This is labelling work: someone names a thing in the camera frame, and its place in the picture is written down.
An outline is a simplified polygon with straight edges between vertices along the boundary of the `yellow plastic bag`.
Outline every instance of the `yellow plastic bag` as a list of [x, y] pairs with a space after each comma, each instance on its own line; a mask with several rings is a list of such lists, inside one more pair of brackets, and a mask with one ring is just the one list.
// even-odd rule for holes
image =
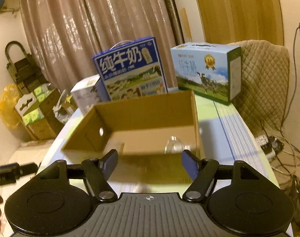
[[15, 113], [15, 105], [20, 97], [15, 84], [8, 84], [0, 95], [0, 117], [8, 129], [15, 129], [20, 124]]

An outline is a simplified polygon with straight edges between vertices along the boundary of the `milk carton box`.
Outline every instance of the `milk carton box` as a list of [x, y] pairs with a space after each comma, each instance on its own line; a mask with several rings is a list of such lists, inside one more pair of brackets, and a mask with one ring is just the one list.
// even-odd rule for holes
[[230, 104], [241, 91], [241, 47], [188, 42], [171, 48], [179, 89]]
[[144, 37], [93, 57], [111, 100], [167, 93], [154, 37]]
[[99, 75], [82, 79], [70, 93], [83, 115], [86, 115], [93, 105], [110, 100]]

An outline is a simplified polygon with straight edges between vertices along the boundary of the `crosshair mark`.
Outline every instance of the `crosshair mark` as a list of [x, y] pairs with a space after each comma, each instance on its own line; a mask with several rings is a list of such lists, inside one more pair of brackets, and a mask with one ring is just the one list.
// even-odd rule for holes
[[145, 197], [145, 199], [147, 199], [148, 201], [152, 201], [153, 199], [155, 199], [155, 197], [149, 195], [149, 196]]

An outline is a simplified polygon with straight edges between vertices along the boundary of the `white box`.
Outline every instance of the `white box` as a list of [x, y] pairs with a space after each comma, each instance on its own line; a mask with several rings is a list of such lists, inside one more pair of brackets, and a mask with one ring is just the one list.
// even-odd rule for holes
[[99, 74], [76, 83], [71, 94], [83, 115], [86, 115], [93, 105], [110, 100]]

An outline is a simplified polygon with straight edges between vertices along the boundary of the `beige curtain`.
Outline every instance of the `beige curtain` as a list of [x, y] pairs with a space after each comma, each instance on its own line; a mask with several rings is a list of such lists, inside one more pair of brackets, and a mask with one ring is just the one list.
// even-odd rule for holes
[[32, 52], [48, 80], [70, 90], [97, 73], [92, 56], [122, 40], [155, 36], [169, 87], [176, 45], [164, 0], [20, 0]]
[[61, 90], [96, 74], [100, 51], [83, 0], [20, 0], [32, 52], [47, 79]]
[[85, 0], [102, 50], [122, 40], [157, 39], [166, 82], [177, 86], [170, 48], [176, 45], [164, 0]]

